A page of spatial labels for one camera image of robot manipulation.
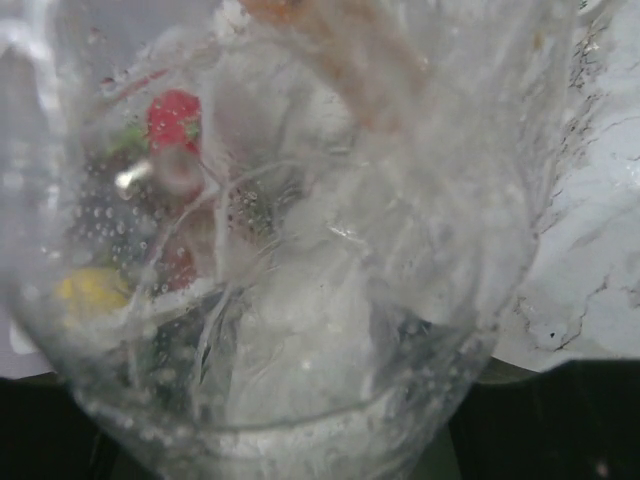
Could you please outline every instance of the red object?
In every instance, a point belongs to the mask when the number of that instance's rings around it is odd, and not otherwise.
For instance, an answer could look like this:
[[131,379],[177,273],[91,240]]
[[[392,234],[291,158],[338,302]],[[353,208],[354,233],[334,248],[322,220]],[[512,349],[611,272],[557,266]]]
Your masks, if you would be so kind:
[[189,138],[189,127],[200,121],[200,100],[184,90],[167,90],[153,99],[147,110],[151,154],[182,145],[200,154],[199,145]]
[[[184,147],[194,154],[194,160],[200,157],[200,146],[197,139],[190,138],[189,129],[200,122],[201,107],[198,97],[184,90],[167,90],[153,99],[147,110],[148,139],[152,158],[164,149]],[[184,172],[175,171],[172,175],[180,176]],[[193,201],[201,191],[199,185],[185,196],[185,204]],[[181,238],[184,232],[178,232],[166,245],[163,263],[168,268],[167,285],[175,291],[188,287],[198,278],[197,269],[185,242]]]

